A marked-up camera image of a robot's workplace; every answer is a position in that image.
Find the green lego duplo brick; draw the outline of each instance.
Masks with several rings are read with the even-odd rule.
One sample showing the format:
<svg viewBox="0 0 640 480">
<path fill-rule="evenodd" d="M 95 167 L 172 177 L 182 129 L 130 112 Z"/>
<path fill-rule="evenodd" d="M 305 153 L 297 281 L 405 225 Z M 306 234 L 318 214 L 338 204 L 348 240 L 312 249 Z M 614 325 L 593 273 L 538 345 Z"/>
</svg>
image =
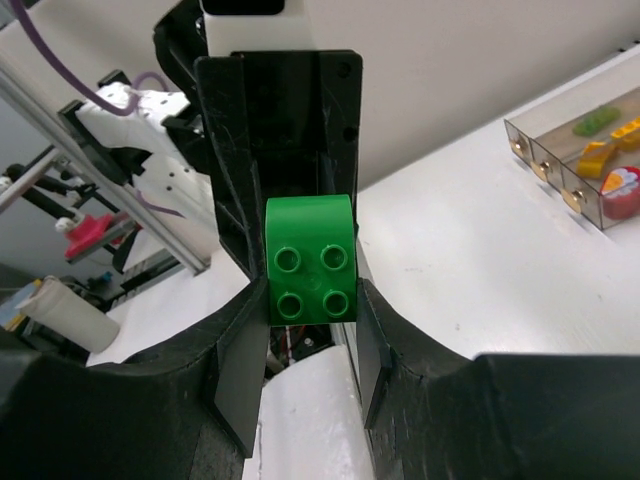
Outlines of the green lego duplo brick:
<svg viewBox="0 0 640 480">
<path fill-rule="evenodd" d="M 356 252 L 349 196 L 271 198 L 265 224 L 271 324 L 355 321 Z"/>
</svg>

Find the orange toy piece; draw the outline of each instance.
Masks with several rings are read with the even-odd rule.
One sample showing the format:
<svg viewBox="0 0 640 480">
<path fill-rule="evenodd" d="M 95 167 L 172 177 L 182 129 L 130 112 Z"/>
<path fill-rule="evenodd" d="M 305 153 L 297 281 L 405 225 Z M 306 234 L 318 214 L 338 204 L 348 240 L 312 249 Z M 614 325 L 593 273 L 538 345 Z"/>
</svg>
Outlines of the orange toy piece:
<svg viewBox="0 0 640 480">
<path fill-rule="evenodd" d="M 599 179 L 609 160 L 616 153 L 615 143 L 591 142 L 582 151 L 576 173 L 584 178 Z"/>
<path fill-rule="evenodd" d="M 640 147 L 640 117 L 612 132 L 611 138 L 623 152 Z"/>
</svg>

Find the round cheese toy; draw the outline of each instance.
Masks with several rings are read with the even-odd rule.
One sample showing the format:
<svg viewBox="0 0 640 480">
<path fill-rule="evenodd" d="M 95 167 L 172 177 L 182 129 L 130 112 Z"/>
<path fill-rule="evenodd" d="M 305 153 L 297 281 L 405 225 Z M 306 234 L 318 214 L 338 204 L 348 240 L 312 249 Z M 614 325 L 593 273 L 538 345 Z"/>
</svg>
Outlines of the round cheese toy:
<svg viewBox="0 0 640 480">
<path fill-rule="evenodd" d="M 640 210 L 640 169 L 619 167 L 600 188 L 602 211 L 611 220 L 624 220 Z"/>
</svg>

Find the red toy piece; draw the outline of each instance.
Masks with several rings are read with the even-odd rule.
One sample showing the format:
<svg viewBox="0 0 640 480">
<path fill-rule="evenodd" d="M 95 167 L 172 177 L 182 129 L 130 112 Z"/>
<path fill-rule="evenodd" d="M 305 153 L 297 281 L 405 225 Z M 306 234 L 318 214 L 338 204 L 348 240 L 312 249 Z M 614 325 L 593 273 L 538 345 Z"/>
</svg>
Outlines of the red toy piece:
<svg viewBox="0 0 640 480">
<path fill-rule="evenodd" d="M 624 220 L 640 210 L 640 169 L 613 170 L 600 188 L 602 211 L 611 220 Z"/>
<path fill-rule="evenodd" d="M 64 256 L 67 259 L 73 258 L 99 241 L 109 228 L 112 220 L 113 215 L 109 214 L 103 215 L 98 219 L 91 215 L 85 216 L 80 225 L 69 233 L 65 233 L 65 236 L 71 240 L 71 245 L 67 248 Z"/>
</svg>

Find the plastic compartment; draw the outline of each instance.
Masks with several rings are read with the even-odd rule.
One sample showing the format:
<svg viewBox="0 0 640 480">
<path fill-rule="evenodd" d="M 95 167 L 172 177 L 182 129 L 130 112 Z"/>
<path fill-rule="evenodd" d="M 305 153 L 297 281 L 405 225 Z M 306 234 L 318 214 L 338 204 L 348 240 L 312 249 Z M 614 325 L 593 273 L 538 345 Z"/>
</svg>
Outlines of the plastic compartment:
<svg viewBox="0 0 640 480">
<path fill-rule="evenodd" d="M 634 50 L 505 120 L 512 151 L 603 230 L 640 213 L 640 49 Z"/>
</svg>

